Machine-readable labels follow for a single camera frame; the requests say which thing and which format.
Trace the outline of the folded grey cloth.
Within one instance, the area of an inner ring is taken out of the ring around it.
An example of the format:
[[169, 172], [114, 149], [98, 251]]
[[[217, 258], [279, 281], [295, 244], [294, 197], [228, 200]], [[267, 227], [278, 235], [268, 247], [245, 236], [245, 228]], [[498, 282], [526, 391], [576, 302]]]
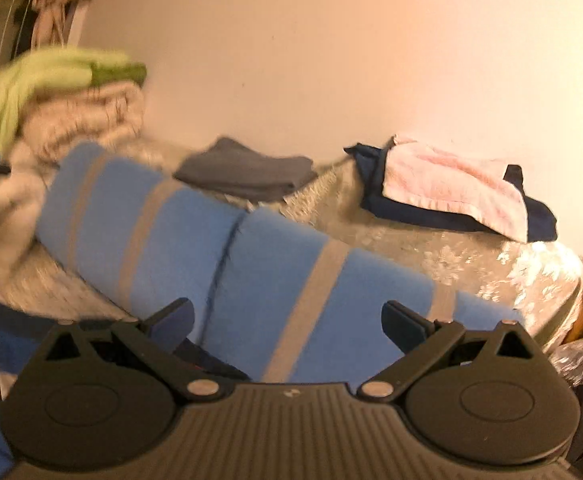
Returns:
[[278, 202], [317, 177], [311, 158], [272, 157], [231, 138], [183, 160], [173, 177], [213, 192], [252, 202]]

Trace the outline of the folded navy garment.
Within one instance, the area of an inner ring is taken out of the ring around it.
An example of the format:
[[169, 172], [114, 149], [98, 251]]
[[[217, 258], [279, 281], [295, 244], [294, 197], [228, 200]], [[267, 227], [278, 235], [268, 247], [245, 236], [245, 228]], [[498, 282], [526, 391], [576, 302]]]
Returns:
[[[412, 205], [397, 203], [383, 195], [381, 188], [386, 169], [386, 158], [389, 146], [376, 148], [357, 143], [345, 152], [350, 155], [357, 165], [364, 192], [361, 207], [375, 217], [422, 226], [423, 228], [438, 229], [454, 232], [485, 232], [495, 234], [495, 231], [479, 223], [467, 214], [455, 212], [434, 211]], [[528, 242], [555, 242], [557, 240], [557, 219], [545, 203], [529, 197], [523, 190], [523, 168], [519, 165], [507, 165], [504, 180], [517, 188], [523, 196], [528, 213]]]

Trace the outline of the blue striped pillow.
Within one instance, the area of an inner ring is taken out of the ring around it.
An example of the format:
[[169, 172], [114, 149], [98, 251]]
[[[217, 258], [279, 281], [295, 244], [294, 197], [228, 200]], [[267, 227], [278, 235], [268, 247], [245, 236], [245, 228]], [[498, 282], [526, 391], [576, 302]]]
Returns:
[[229, 245], [202, 345], [255, 382], [357, 387], [402, 356], [381, 328], [390, 300], [468, 330], [522, 318], [260, 209], [240, 222]]
[[136, 318], [189, 299], [190, 336], [200, 341], [218, 270], [245, 214], [84, 143], [61, 162], [36, 236], [66, 269]]

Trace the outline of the white fluffy blanket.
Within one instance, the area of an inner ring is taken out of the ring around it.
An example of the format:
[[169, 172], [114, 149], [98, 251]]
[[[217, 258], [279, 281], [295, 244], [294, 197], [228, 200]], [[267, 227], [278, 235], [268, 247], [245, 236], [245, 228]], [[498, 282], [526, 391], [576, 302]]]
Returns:
[[11, 173], [0, 177], [0, 286], [14, 276], [30, 250], [56, 174], [56, 166], [42, 162], [23, 140], [14, 144], [8, 162]]

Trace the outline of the cream folded blanket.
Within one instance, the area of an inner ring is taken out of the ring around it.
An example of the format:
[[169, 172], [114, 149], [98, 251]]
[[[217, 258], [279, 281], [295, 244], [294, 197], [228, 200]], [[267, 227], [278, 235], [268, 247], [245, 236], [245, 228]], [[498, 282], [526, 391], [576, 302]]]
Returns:
[[114, 148], [136, 138], [144, 113], [144, 95], [136, 82], [109, 82], [33, 101], [23, 113], [20, 134], [36, 158], [60, 162], [83, 142]]

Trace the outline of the pink towel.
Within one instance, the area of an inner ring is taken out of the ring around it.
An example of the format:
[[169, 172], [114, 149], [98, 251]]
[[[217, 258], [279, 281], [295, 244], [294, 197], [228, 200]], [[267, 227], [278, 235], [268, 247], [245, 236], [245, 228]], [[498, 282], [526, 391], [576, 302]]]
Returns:
[[455, 155], [406, 136], [387, 151], [383, 196], [438, 212], [465, 214], [515, 240], [528, 240], [523, 193], [504, 179], [507, 163]]

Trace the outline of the left blue striped pillow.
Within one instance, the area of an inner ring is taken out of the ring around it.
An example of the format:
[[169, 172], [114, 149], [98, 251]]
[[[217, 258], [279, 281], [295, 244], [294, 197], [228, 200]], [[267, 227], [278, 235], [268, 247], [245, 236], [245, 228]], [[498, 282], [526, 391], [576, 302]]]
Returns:
[[190, 336], [200, 341], [218, 270], [245, 214], [84, 143], [61, 162], [36, 236], [66, 269], [136, 318], [189, 299]]

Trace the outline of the right blue striped pillow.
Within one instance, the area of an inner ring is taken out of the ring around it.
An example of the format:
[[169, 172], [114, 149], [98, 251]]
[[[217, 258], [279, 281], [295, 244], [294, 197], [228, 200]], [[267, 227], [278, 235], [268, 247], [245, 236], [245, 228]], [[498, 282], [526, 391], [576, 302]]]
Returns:
[[390, 300], [468, 330], [522, 318], [260, 209], [240, 222], [229, 245], [202, 345], [255, 382], [357, 387], [402, 356], [381, 328]]

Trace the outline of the silver floral bedspread roll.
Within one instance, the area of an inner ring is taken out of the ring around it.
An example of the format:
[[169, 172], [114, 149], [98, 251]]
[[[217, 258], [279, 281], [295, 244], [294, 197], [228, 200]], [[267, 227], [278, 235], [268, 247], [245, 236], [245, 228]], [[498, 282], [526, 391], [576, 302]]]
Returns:
[[582, 301], [583, 263], [563, 244], [521, 244], [483, 232], [381, 220], [361, 206], [363, 182], [351, 157], [316, 172], [303, 188], [266, 208], [437, 284], [515, 309], [546, 352], [572, 329]]

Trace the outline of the green fleece blanket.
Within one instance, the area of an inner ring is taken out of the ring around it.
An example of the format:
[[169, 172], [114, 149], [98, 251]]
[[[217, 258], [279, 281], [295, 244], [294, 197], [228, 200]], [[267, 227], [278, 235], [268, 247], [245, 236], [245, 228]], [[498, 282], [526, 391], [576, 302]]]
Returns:
[[120, 51], [44, 47], [18, 56], [0, 69], [0, 176], [9, 172], [6, 157], [33, 101], [121, 80], [142, 87], [146, 77], [146, 66]]

